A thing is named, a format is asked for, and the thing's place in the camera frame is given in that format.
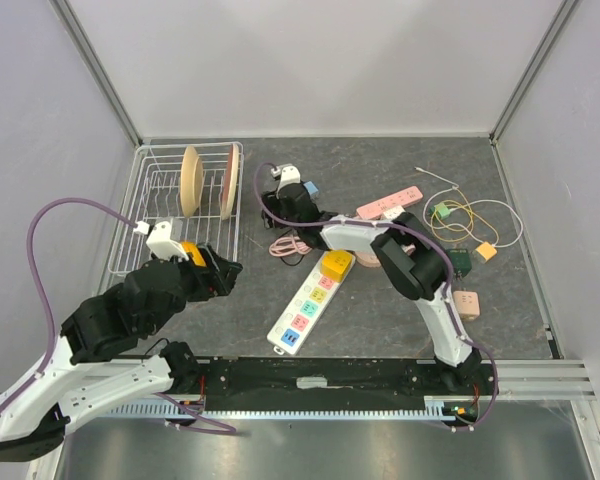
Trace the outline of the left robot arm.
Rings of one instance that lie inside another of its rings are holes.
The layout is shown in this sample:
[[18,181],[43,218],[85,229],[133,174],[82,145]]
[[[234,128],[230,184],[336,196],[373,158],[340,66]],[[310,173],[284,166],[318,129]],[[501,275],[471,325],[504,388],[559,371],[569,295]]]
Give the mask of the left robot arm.
[[171,342],[135,367],[90,385],[84,379],[153,336],[186,305],[227,296],[243,267],[199,247],[184,260],[153,258],[67,318],[53,352],[0,394],[0,462],[30,462],[91,419],[136,398],[196,388],[200,367]]

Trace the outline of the white multicolour power strip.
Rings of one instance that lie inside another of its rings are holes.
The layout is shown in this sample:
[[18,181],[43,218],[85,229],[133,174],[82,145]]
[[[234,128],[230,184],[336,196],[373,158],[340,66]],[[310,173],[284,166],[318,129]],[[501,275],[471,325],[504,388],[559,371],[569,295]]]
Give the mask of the white multicolour power strip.
[[276,354],[298,353],[342,282],[324,275],[320,262],[313,267],[266,336]]

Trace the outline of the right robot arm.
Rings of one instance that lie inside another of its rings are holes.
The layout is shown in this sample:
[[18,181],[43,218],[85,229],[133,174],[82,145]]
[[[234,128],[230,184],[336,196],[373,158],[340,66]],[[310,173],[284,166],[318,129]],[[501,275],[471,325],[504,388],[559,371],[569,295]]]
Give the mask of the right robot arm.
[[374,255],[391,285],[418,308],[433,341],[440,386],[457,394],[473,383],[482,357],[453,301],[454,267],[414,215],[363,220],[322,211],[301,183],[258,193],[256,198],[265,218],[292,228],[314,249]]

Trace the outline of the yellow cube socket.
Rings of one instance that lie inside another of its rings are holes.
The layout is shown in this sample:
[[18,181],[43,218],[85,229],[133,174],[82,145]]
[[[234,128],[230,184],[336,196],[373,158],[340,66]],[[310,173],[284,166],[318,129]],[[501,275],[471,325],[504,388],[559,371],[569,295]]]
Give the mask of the yellow cube socket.
[[328,279],[341,283],[348,275],[355,257],[345,250],[325,252],[320,260],[320,272]]

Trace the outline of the dark green cube socket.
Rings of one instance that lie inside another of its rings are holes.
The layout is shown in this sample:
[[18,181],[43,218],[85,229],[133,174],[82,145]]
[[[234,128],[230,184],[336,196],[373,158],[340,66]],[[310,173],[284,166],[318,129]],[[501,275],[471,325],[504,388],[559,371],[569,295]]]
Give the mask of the dark green cube socket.
[[471,254],[465,248],[447,249],[446,254],[453,266],[455,280],[466,278],[472,270]]

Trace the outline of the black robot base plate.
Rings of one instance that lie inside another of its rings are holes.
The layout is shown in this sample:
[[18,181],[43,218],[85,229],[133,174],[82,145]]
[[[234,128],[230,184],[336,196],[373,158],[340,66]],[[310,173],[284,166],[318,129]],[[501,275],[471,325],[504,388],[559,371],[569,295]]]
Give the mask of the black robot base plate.
[[486,398],[494,380],[489,363],[462,379],[434,360],[200,357],[165,394],[201,396],[208,412],[358,413],[420,409],[427,397]]

